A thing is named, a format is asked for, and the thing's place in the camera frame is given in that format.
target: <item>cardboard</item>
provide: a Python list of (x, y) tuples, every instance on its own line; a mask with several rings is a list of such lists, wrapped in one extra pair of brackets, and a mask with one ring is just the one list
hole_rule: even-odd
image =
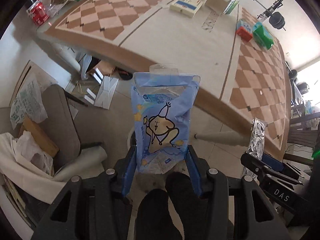
[(109, 109), (119, 79), (105, 76), (102, 80), (94, 105)]
[(31, 132), (35, 142), (51, 157), (55, 157), (55, 155), (58, 153), (58, 146), (55, 145), (55, 143), (40, 128), (40, 126), (32, 121), (27, 114), (24, 117), (24, 121), (19, 132), (19, 137), (23, 134), (23, 131)]
[(96, 72), (96, 69), (99, 69), (99, 72), (102, 74), (102, 78), (100, 78), (103, 79), (103, 76), (111, 76), (115, 71), (116, 66), (107, 61), (101, 60), (90, 71), (88, 71), (88, 73), (93, 75)]

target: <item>white wall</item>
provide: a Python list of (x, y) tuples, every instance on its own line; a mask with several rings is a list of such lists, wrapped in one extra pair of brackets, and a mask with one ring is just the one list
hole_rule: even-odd
[(63, 88), (71, 80), (71, 74), (65, 70), (68, 69), (66, 63), (55, 55), (49, 44), (35, 37), (35, 30), (36, 26), (25, 9), (21, 9), (0, 40), (0, 107), (9, 106), (15, 85), (28, 60), (49, 73)]
[[(269, 8), (276, 0), (258, 0)], [(253, 0), (240, 0), (240, 4), (252, 15), (257, 16), (264, 9)], [(289, 52), (288, 62), (298, 68), (320, 56), (320, 35), (313, 23), (295, 0), (284, 0), (279, 11), (285, 19), (285, 29), (277, 30), (268, 21), (266, 27), (279, 39), (284, 54)]]

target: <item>green light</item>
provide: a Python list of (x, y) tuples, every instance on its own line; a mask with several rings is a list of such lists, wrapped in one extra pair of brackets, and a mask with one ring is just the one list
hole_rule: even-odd
[(318, 157), (320, 155), (320, 150), (317, 150), (316, 152), (314, 152), (313, 154), (312, 154), (312, 158), (315, 158), (315, 157)]

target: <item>checkered tablecloth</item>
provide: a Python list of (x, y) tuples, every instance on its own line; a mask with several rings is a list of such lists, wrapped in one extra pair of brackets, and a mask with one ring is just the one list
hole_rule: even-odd
[(162, 0), (88, 0), (56, 28), (113, 41), (127, 26), (160, 1)]
[[(257, 19), (244, 8), (242, 18), (254, 25)], [(241, 40), (240, 56), (230, 103), (246, 117), (268, 123), (266, 135), (280, 149), (284, 134), (285, 83), (284, 66), (277, 40), (268, 51), (253, 39)]]

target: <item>green tissue box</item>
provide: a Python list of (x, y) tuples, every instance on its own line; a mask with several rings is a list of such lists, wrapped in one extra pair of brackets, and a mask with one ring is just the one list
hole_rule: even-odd
[(252, 36), (260, 47), (266, 48), (267, 50), (274, 44), (272, 36), (261, 22), (257, 22), (253, 27)]

